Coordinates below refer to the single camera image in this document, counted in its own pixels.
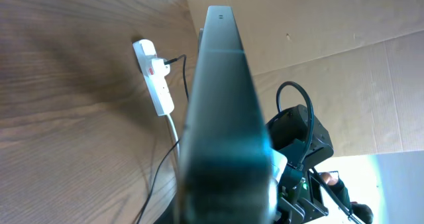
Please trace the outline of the gold Galaxy smartphone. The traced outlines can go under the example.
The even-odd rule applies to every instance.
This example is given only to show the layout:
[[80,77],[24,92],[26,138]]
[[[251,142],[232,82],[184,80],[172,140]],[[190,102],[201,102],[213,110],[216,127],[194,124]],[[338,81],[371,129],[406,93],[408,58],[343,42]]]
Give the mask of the gold Galaxy smartphone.
[[211,6],[180,142],[178,223],[271,223],[271,140],[233,15]]

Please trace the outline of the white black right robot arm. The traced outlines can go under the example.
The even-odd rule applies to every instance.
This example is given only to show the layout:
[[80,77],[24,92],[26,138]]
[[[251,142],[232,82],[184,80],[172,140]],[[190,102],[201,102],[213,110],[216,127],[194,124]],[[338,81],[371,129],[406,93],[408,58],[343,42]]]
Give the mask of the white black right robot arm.
[[273,151],[287,158],[280,168],[275,223],[302,224],[328,216],[323,202],[325,190],[352,223],[362,221],[330,190],[315,166],[334,154],[329,132],[319,122],[309,132],[304,105],[283,110],[268,124]]

